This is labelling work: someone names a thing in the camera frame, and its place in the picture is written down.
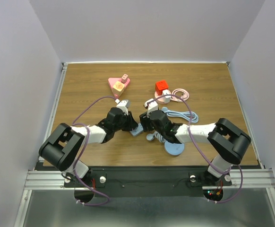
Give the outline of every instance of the pink triangle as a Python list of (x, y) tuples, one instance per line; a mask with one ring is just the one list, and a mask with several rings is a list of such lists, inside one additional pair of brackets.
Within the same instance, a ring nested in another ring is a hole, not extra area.
[[(117, 81), (121, 81), (121, 78), (108, 78), (108, 84), (109, 84), (111, 90), (112, 90), (112, 86)], [(126, 81), (126, 83), (124, 84), (125, 85), (125, 89), (126, 89), (126, 87), (128, 86), (129, 83), (130, 83), (130, 79), (128, 78), (127, 81)]]

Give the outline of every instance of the gray floor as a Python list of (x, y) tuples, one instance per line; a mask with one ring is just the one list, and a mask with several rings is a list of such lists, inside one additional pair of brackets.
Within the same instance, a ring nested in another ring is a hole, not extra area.
[[(228, 189), (225, 197), (232, 193), (235, 189)], [(35, 191), (24, 226), (273, 227), (275, 218), (265, 189), (244, 189), (225, 204), (204, 198), (152, 197), (113, 198), (102, 207), (76, 204), (72, 191)]]

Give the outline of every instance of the blue cable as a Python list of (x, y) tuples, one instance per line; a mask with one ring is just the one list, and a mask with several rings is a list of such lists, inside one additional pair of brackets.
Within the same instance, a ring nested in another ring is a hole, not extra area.
[[(162, 108), (162, 111), (164, 113), (166, 113), (168, 117), (181, 117), (181, 118), (184, 118), (187, 121), (190, 121), (190, 112), (189, 111), (187, 111), (187, 112), (178, 112), (178, 111), (168, 110), (168, 108), (165, 107), (165, 106)], [(191, 123), (195, 124), (195, 123), (198, 122), (198, 115), (193, 111), (191, 111), (191, 113), (192, 113)]]

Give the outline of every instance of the red cube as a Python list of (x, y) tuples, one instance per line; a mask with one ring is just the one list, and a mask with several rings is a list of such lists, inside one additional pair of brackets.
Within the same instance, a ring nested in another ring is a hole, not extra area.
[(159, 96), (162, 95), (163, 91), (168, 89), (168, 84), (166, 82), (166, 80), (162, 80), (162, 81), (158, 81), (155, 83), (155, 91), (157, 92), (157, 94)]

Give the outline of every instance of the white wall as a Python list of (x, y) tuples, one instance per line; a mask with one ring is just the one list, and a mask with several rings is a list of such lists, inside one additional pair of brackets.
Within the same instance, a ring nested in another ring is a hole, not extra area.
[(29, 1), (0, 1), (0, 227), (14, 224), (60, 70)]
[(264, 0), (30, 0), (71, 61), (230, 61)]
[(259, 156), (275, 174), (275, 0), (266, 0), (231, 64)]

